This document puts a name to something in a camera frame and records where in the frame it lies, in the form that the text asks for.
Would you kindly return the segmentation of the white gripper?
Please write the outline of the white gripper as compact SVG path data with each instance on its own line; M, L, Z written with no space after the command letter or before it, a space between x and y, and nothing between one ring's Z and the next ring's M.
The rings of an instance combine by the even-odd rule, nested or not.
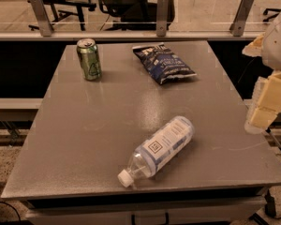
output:
M265 34L257 36L245 45L242 54L261 56L265 66L281 70L281 12L267 28ZM252 103L249 106L244 129L251 134L266 130L281 113L281 71L269 77L259 77L255 83Z

